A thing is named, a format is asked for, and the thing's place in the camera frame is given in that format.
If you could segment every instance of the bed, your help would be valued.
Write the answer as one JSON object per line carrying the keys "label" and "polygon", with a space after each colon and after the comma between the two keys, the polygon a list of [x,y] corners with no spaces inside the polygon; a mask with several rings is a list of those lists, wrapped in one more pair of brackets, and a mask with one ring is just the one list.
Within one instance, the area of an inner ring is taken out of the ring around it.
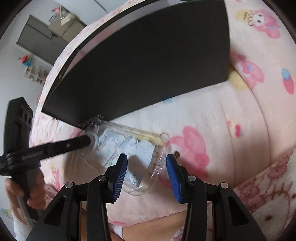
{"label": "bed", "polygon": [[[127,1],[88,25],[64,49],[42,91],[30,146],[83,133],[42,113],[45,98],[63,66],[69,64],[68,58],[76,47],[108,19],[140,2],[142,0]],[[237,187],[236,192],[268,240],[274,240],[289,223],[291,213],[296,208],[296,187],[290,179],[296,167],[289,162],[293,156],[291,151],[296,147],[293,80],[296,78],[296,45],[295,37],[291,36],[294,27],[291,23],[283,24],[261,0],[226,0],[225,4],[231,46],[228,80],[145,107],[113,121],[168,135],[167,147],[175,154],[179,164],[205,182],[227,182],[231,187]],[[56,190],[60,190],[68,181],[76,184],[89,182],[105,171],[104,167],[94,170],[76,152],[42,161],[41,170],[45,182]],[[272,195],[270,188],[274,188],[273,193],[279,194],[280,198],[285,193],[284,199],[289,201],[288,206],[283,207],[288,210],[285,217],[280,216],[283,209],[275,211],[278,203],[273,198],[267,198]],[[178,204],[173,198],[165,169],[149,192],[137,197],[122,192],[115,204],[107,205],[109,222],[119,226],[184,210],[186,205]],[[278,222],[271,230],[262,217],[277,215]]]}

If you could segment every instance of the screw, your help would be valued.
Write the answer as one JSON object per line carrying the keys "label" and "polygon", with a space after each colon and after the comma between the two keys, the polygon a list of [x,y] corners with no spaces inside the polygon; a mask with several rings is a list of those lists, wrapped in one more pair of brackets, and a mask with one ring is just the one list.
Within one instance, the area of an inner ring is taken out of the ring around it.
{"label": "screw", "polygon": [[107,179],[107,177],[105,176],[105,175],[100,175],[100,176],[98,176],[98,180],[99,181],[105,181]]}
{"label": "screw", "polygon": [[220,186],[224,189],[227,189],[229,187],[227,183],[221,183]]}
{"label": "screw", "polygon": [[187,177],[190,182],[194,182],[196,180],[196,176],[190,175]]}
{"label": "screw", "polygon": [[73,183],[72,183],[72,182],[67,182],[67,183],[65,184],[65,187],[66,187],[66,188],[71,188],[71,187],[73,187]]}

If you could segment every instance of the pink bunny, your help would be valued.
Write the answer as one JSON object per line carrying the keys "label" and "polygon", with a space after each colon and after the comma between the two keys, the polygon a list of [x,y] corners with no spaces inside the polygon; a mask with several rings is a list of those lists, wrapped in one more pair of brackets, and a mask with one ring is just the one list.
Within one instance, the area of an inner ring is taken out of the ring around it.
{"label": "pink bunny", "polygon": [[196,129],[190,126],[184,127],[183,136],[172,137],[167,145],[180,147],[180,164],[187,169],[189,174],[203,180],[207,179],[205,167],[210,159],[206,154],[205,142]]}
{"label": "pink bunny", "polygon": [[231,64],[238,70],[252,90],[257,82],[264,82],[264,75],[256,64],[246,61],[246,59],[246,56],[230,51]]}
{"label": "pink bunny", "polygon": [[249,25],[254,26],[259,31],[266,32],[273,39],[277,39],[281,35],[276,18],[265,9],[256,10]]}

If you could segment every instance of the hand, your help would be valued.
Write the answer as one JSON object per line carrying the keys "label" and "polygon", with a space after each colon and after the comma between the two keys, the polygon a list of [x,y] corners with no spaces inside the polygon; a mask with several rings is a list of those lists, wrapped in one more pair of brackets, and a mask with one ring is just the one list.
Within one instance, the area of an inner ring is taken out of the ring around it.
{"label": "hand", "polygon": [[[30,199],[27,201],[28,206],[34,209],[43,209],[45,207],[45,190],[44,176],[41,171],[36,176],[36,186],[30,192]],[[24,223],[26,222],[17,201],[16,196],[24,196],[24,191],[11,178],[5,179],[5,190],[10,201],[10,207],[13,214]]]}

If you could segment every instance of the pink blanket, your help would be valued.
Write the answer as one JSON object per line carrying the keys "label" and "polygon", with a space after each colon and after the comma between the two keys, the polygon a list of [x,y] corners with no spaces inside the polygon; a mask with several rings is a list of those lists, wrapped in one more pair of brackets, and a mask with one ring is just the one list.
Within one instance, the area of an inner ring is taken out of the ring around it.
{"label": "pink blanket", "polygon": [[[81,134],[81,130],[41,113],[45,97],[73,50],[108,19],[139,2],[127,1],[85,27],[64,49],[40,97],[31,145]],[[261,0],[225,2],[231,63],[237,70],[230,72],[228,81],[148,106],[114,122],[167,134],[170,152],[191,174],[208,183],[227,182],[235,187],[296,146],[296,46],[282,22]],[[45,160],[41,168],[46,183],[57,190],[67,181],[85,183],[104,172],[103,167],[94,171],[75,152]],[[185,209],[173,198],[165,170],[149,192],[138,197],[122,192],[115,204],[107,206],[109,221],[122,226]]]}

